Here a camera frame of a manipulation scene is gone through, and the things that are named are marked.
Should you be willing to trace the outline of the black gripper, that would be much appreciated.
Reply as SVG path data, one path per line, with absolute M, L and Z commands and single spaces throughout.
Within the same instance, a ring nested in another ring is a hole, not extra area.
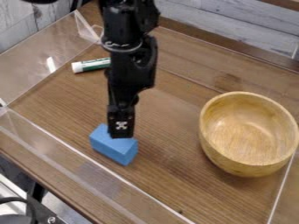
M 103 45 L 110 52 L 107 70 L 107 132 L 113 138 L 131 138 L 135 133 L 139 94 L 155 85 L 158 40 L 146 36 L 137 49 Z

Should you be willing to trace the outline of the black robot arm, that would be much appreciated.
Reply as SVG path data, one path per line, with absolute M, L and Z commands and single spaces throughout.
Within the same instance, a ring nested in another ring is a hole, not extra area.
M 114 138 L 135 133 L 139 94 L 155 85 L 158 42 L 150 35 L 161 12 L 155 0 L 98 0 L 103 18 L 101 44 L 110 52 L 106 71 L 107 132 Z

